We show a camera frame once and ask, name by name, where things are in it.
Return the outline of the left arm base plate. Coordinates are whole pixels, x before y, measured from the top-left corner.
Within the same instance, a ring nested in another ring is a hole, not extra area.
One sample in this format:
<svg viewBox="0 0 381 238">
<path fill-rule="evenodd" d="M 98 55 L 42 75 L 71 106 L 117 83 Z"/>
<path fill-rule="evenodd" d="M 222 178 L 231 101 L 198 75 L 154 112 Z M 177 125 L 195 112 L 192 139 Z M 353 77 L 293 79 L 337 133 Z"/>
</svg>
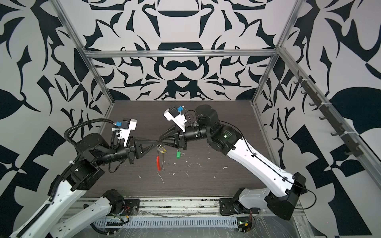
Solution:
<svg viewBox="0 0 381 238">
<path fill-rule="evenodd" d="M 135 215 L 140 210 L 140 199 L 125 199 L 121 210 L 117 213 L 119 216 Z"/>
</svg>

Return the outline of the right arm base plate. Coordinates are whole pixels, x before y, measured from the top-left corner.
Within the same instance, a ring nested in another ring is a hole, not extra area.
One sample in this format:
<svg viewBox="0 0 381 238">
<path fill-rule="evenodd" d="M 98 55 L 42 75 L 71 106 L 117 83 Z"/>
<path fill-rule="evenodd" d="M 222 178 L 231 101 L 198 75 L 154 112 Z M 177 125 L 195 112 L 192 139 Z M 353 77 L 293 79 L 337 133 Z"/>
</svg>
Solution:
<svg viewBox="0 0 381 238">
<path fill-rule="evenodd" d="M 245 208 L 238 200 L 233 198 L 220 198 L 219 199 L 219 213 L 222 216 L 232 216 L 239 214 L 259 214 L 260 208 Z"/>
</svg>

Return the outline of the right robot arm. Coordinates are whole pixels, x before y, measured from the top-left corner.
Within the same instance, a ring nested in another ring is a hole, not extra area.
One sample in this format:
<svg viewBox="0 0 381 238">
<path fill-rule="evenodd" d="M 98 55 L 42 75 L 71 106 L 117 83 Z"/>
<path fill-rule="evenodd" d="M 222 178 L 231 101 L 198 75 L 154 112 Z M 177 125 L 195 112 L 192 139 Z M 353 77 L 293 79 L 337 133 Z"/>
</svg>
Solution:
<svg viewBox="0 0 381 238">
<path fill-rule="evenodd" d="M 211 106 L 198 106 L 194 114 L 196 121 L 187 125 L 190 117 L 183 106 L 167 109 L 164 117 L 175 125 L 160 136 L 159 142 L 186 150 L 188 142 L 205 139 L 212 149 L 244 166 L 266 186 L 264 189 L 240 188 L 227 204 L 220 205 L 220 214 L 250 213 L 265 206 L 277 217 L 290 220 L 300 195 L 307 191 L 306 178 L 300 173 L 291 174 L 268 160 L 249 144 L 238 128 L 222 122 Z"/>
</svg>

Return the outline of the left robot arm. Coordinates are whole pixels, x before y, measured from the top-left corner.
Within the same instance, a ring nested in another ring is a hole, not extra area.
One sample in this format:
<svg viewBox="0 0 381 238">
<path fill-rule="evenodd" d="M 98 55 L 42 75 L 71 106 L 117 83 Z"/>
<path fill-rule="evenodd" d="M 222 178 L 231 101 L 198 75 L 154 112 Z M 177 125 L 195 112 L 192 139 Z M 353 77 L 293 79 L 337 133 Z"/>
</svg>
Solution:
<svg viewBox="0 0 381 238">
<path fill-rule="evenodd" d="M 70 218 L 60 219 L 104 175 L 101 166 L 113 162 L 130 164 L 155 149 L 158 142 L 130 136 L 126 145 L 117 149 L 108 147 L 97 133 L 86 136 L 74 146 L 78 157 L 70 162 L 57 177 L 49 199 L 19 229 L 12 238 L 72 238 L 84 228 L 109 214 L 118 216 L 124 212 L 124 197 L 115 189 L 106 191 L 98 200 Z"/>
</svg>

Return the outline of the red capped key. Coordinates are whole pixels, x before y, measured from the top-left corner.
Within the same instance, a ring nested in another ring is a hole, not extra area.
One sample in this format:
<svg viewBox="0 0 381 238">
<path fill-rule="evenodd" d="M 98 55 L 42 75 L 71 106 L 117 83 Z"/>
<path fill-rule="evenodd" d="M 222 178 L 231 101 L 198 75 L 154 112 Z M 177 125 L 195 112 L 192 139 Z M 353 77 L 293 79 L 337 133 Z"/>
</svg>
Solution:
<svg viewBox="0 0 381 238">
<path fill-rule="evenodd" d="M 157 165 L 157 170 L 160 172 L 162 170 L 160 156 L 156 157 L 156 165 Z"/>
</svg>

